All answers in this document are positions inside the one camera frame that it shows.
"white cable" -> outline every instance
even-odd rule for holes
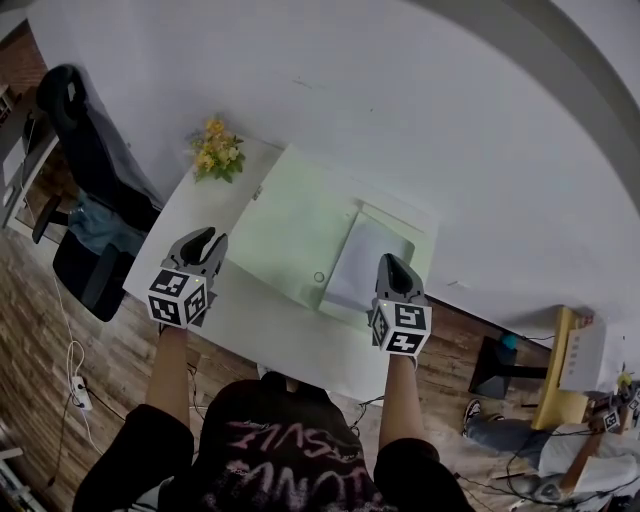
[[[31,145],[31,135],[33,135],[33,126],[31,127],[31,134],[29,135],[29,141],[27,142],[27,151],[26,153],[28,154],[29,151],[29,147]],[[22,170],[21,173],[24,173],[24,163],[26,161],[26,157],[25,159],[22,161]],[[21,175],[20,176],[20,189],[22,190],[22,193],[24,194],[24,184],[22,183],[24,180],[24,176]],[[36,225],[36,219],[35,216],[33,215],[33,210],[31,209],[31,205],[29,204],[29,200],[27,199],[27,195],[24,194],[24,202],[27,205],[27,209],[29,210],[29,215],[31,216],[31,222],[33,222],[33,225],[35,227]],[[58,302],[60,303],[60,311],[62,311],[62,317],[64,318],[64,323],[67,326],[67,331],[69,331],[69,346],[67,347],[67,360],[65,362],[66,364],[66,370],[67,370],[67,384],[69,385],[69,393],[71,394],[72,398],[73,398],[73,405],[75,405],[76,407],[78,407],[78,399],[75,396],[75,393],[73,391],[73,381],[71,379],[71,368],[73,367],[73,346],[74,345],[78,345],[78,347],[80,348],[81,352],[82,352],[82,357],[80,358],[80,362],[78,363],[78,365],[76,366],[76,369],[73,372],[73,377],[77,377],[78,376],[78,371],[80,370],[80,367],[82,366],[82,363],[84,363],[84,347],[82,346],[82,344],[73,339],[73,334],[71,332],[71,325],[69,324],[69,319],[67,317],[67,312],[64,310],[64,305],[62,304],[62,294],[60,293],[60,287],[58,286],[58,276],[56,276],[53,268],[51,269],[51,273],[53,275],[53,284],[55,284],[56,286],[56,292],[58,294]],[[100,454],[103,455],[103,452],[100,451],[100,449],[96,446],[96,444],[93,442],[93,438],[91,437],[91,428],[89,427],[89,422],[87,421],[87,416],[85,415],[85,412],[83,409],[80,409],[80,412],[82,413],[82,418],[84,419],[84,424],[87,427],[87,436],[89,437],[89,442],[91,443],[91,445],[94,447],[94,449]]]

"white paper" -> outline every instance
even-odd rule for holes
[[[376,295],[378,265],[391,253],[410,261],[414,246],[387,226],[360,212],[349,232],[324,300],[365,312]]]

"black t-shirt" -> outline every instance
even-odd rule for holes
[[[429,443],[387,445],[374,484],[335,405],[261,381],[236,382],[216,396],[193,465],[192,454],[189,429],[139,406],[81,484],[73,510],[126,510],[169,477],[160,511],[472,510]]]

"white shirt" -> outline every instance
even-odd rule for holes
[[[587,425],[561,425],[554,434],[585,432]],[[564,474],[588,439],[587,435],[552,435],[542,449],[538,473],[541,477]],[[575,492],[610,491],[633,495],[640,489],[640,441],[605,433],[595,455],[589,457]]]

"yellow stand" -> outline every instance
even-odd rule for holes
[[[563,423],[582,423],[587,408],[587,397],[574,391],[558,389],[569,331],[576,328],[578,320],[579,316],[569,308],[559,308],[547,377],[544,380],[540,404],[531,424],[536,430],[555,428]]]

